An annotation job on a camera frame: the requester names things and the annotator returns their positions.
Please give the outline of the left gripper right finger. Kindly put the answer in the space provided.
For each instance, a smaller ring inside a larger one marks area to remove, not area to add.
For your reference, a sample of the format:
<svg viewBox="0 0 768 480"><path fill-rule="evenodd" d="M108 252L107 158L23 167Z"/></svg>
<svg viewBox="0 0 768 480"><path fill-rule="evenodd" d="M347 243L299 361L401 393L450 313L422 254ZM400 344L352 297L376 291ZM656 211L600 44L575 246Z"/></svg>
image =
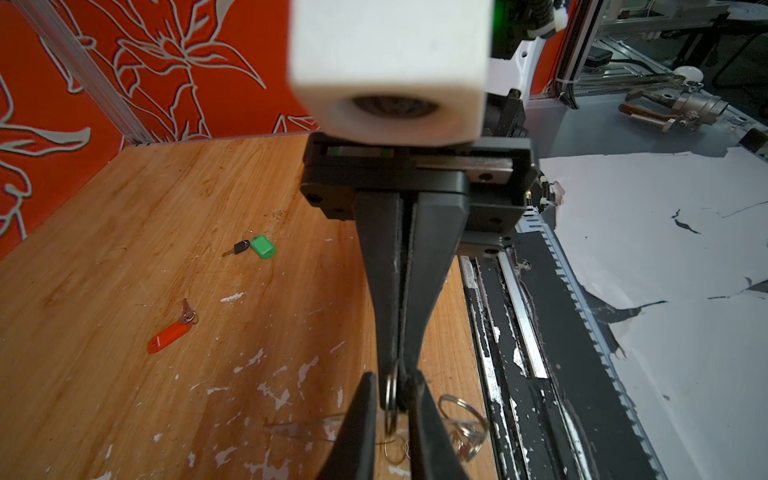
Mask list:
<svg viewBox="0 0 768 480"><path fill-rule="evenodd" d="M420 371L406 382L403 406L408 416L412 478L468 479Z"/></svg>

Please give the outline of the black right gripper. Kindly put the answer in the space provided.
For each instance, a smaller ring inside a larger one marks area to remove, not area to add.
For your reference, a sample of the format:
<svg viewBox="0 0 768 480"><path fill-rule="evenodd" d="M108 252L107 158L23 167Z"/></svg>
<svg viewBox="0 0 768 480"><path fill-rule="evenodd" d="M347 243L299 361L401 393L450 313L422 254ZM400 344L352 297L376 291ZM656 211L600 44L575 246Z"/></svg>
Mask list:
<svg viewBox="0 0 768 480"><path fill-rule="evenodd" d="M316 132L303 162L300 190L308 203L332 220L354 217L374 307L382 390L397 360L402 280L402 199L389 192L421 193L406 248L400 326L406 384L418 370L426 327L457 248L462 256L490 257L510 243L540 176L533 143L481 137L444 147L364 145Z"/></svg>

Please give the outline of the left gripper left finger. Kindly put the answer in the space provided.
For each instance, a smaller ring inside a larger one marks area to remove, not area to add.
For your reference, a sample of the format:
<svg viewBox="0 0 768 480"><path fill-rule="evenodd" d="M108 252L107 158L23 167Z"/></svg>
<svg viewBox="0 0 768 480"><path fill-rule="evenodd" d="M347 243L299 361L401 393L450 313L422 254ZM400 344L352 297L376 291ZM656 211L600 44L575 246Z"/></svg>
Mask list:
<svg viewBox="0 0 768 480"><path fill-rule="evenodd" d="M366 372L317 479L374 478L377 408L377 378Z"/></svg>

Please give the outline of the green key tag with key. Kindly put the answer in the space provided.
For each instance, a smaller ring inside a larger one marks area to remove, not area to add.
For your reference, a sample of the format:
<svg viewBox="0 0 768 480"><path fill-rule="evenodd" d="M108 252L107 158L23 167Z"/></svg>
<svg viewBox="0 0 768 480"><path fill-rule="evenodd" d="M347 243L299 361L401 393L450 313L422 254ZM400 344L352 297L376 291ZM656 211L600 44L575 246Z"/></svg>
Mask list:
<svg viewBox="0 0 768 480"><path fill-rule="evenodd" d="M276 254L275 245L267 237L256 235L252 230L248 230L229 250L222 253L222 257L240 255L248 250L253 251L261 259L271 259Z"/></svg>

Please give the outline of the red key tag with key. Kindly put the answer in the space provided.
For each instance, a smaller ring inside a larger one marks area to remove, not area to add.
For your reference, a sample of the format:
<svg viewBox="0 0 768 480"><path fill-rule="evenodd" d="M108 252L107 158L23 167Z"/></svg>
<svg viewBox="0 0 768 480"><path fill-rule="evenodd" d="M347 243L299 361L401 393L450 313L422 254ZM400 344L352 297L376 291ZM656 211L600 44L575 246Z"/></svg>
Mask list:
<svg viewBox="0 0 768 480"><path fill-rule="evenodd" d="M154 335L147 344L147 352L158 353L173 342L186 335L197 323L197 312L190 306L187 298L181 301L182 311L178 319Z"/></svg>

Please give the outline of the metal tool on floor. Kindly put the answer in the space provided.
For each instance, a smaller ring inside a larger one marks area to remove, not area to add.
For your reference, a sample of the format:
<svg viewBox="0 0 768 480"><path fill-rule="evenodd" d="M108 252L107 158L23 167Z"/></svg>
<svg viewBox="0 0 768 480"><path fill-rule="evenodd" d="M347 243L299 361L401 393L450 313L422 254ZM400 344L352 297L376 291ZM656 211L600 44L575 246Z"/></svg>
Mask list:
<svg viewBox="0 0 768 480"><path fill-rule="evenodd" d="M704 74L698 67L680 66L672 71L671 86L640 87L630 90L620 113L632 121L664 133L673 127L698 129L713 125L729 103L703 90Z"/></svg>

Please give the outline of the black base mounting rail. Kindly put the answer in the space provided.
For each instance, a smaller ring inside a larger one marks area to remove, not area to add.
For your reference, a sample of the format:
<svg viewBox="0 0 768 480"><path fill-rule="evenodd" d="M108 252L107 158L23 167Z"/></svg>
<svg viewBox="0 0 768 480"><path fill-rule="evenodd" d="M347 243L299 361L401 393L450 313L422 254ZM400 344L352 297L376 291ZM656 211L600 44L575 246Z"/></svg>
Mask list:
<svg viewBox="0 0 768 480"><path fill-rule="evenodd" d="M662 479L665 471L546 218L459 258L499 479Z"/></svg>

